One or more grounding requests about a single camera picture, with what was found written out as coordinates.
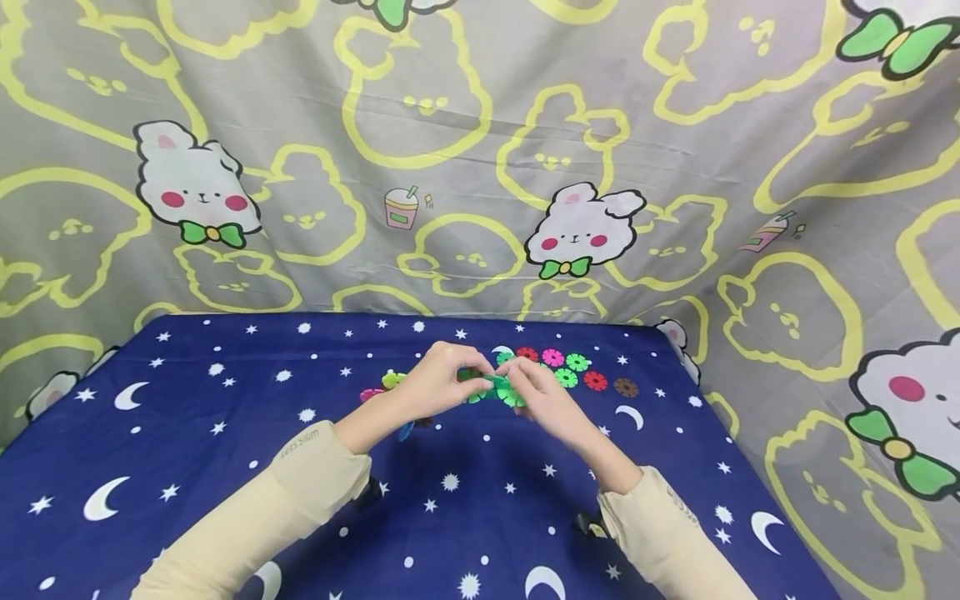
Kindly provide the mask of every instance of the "bunny face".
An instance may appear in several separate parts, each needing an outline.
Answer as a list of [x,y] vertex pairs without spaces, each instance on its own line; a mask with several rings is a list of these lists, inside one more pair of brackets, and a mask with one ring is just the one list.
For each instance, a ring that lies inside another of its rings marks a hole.
[[158,220],[202,228],[235,224],[260,229],[260,209],[240,185],[243,167],[216,141],[199,145],[173,121],[142,123],[133,130],[143,159],[137,196]]
[[588,258],[591,265],[613,260],[636,241],[632,217],[646,204],[635,190],[597,198],[592,183],[565,187],[554,195],[546,217],[527,240],[528,259],[544,264]]

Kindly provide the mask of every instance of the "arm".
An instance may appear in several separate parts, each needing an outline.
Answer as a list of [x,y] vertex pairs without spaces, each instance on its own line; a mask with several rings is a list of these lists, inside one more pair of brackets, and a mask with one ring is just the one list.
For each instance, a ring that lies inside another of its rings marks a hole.
[[264,563],[327,523],[370,479],[367,452],[405,422],[388,392],[336,424],[303,429],[271,464],[191,527],[140,578],[131,600],[232,598]]

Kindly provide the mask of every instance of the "pink cheek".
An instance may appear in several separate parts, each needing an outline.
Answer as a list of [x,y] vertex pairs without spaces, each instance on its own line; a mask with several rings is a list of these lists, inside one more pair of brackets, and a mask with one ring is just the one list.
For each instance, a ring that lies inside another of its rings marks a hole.
[[163,192],[160,196],[160,201],[171,208],[180,208],[183,206],[183,196],[177,192]]
[[926,396],[924,386],[912,377],[897,375],[896,377],[891,377],[887,385],[890,387],[890,391],[894,393],[894,396],[906,402],[919,402]]
[[225,202],[226,202],[227,208],[229,208],[230,210],[235,210],[236,212],[240,212],[241,210],[246,208],[248,205],[246,198],[244,198],[243,196],[237,196],[237,195],[230,196],[225,200]]

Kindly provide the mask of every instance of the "star print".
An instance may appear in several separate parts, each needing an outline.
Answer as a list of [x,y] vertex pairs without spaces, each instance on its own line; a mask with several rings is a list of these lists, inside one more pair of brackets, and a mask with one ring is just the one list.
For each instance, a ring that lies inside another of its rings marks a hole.
[[96,392],[94,392],[90,388],[86,388],[85,390],[77,392],[77,400],[79,400],[80,402],[86,402],[87,400],[92,400],[93,397],[96,395],[97,395]]
[[733,513],[731,513],[730,509],[728,509],[726,506],[717,506],[715,509],[713,509],[713,513],[724,525],[730,525],[733,523]]
[[50,508],[50,505],[53,503],[53,499],[54,499],[53,496],[49,498],[47,496],[43,496],[37,502],[31,502],[30,510],[27,511],[27,515],[29,515],[30,513],[33,513],[34,515],[39,515],[45,509]]
[[170,487],[169,487],[169,488],[166,488],[165,490],[163,490],[163,494],[160,496],[160,499],[163,500],[164,502],[166,502],[166,501],[169,500],[170,498],[172,498],[172,497],[174,497],[175,495],[177,495],[177,490],[179,490],[179,489],[180,489],[180,486],[177,486],[177,485],[174,485],[174,484],[170,484]]

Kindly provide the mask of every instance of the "beige sleeve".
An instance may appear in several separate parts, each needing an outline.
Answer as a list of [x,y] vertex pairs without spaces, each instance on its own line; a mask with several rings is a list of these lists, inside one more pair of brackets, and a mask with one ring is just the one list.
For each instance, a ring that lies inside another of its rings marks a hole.
[[260,566],[360,495],[370,466],[369,456],[341,444],[330,421],[307,427],[163,552],[131,600],[232,598]]
[[604,523],[643,579],[667,600],[756,600],[663,475],[642,470],[626,495],[599,499]]

